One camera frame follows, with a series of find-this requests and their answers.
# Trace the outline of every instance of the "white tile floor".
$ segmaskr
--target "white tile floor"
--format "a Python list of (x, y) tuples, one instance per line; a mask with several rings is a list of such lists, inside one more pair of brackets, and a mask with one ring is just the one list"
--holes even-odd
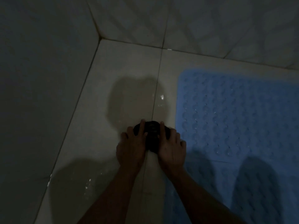
[[(298, 71), (102, 40), (36, 224), (77, 222), (115, 174), (127, 126), (145, 118), (175, 127), (177, 78), (188, 68), (299, 82)], [(148, 152), (126, 223), (162, 223), (164, 194), (157, 156)]]

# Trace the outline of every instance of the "blue bath mat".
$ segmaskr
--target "blue bath mat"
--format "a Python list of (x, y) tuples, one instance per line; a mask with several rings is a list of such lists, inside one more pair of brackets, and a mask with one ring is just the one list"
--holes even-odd
[[(299, 223), (299, 87), (204, 70), (178, 79), (185, 169), (247, 223)], [(165, 223), (191, 223), (166, 181)]]

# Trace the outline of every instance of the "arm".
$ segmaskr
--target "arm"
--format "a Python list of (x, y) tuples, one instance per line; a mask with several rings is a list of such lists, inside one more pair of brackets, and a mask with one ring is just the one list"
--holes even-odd
[(121, 134), (121, 141), (116, 147), (120, 168), (78, 224), (125, 223), (134, 181), (145, 157), (144, 124), (145, 121), (142, 120), (137, 136), (134, 135), (132, 127), (128, 127), (127, 133)]
[(183, 165), (186, 142), (175, 129), (166, 139), (164, 123), (160, 124), (159, 164), (173, 183), (192, 223), (244, 223), (222, 203), (213, 198), (187, 174)]

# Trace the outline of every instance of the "black object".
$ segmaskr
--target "black object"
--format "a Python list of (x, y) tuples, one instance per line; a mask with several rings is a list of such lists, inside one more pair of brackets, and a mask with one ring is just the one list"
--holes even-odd
[[(133, 131), (137, 135), (139, 132), (140, 123), (137, 124)], [(160, 123), (156, 121), (145, 122), (144, 133), (147, 132), (147, 138), (145, 140), (145, 148), (151, 152), (158, 153), (159, 150), (159, 138), (160, 135)], [(170, 129), (165, 127), (166, 139), (170, 138)]]

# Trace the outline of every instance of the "hand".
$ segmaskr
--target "hand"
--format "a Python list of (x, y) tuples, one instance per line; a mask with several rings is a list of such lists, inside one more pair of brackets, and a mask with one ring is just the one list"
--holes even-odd
[(141, 120), (138, 135), (135, 136), (132, 127), (121, 133), (121, 141), (116, 147), (116, 157), (121, 168), (137, 174), (145, 158), (145, 120)]
[(158, 151), (159, 164), (164, 173), (175, 175), (183, 170), (186, 157), (186, 142), (175, 129), (170, 129), (170, 138), (166, 139), (164, 123), (160, 123), (160, 144)]

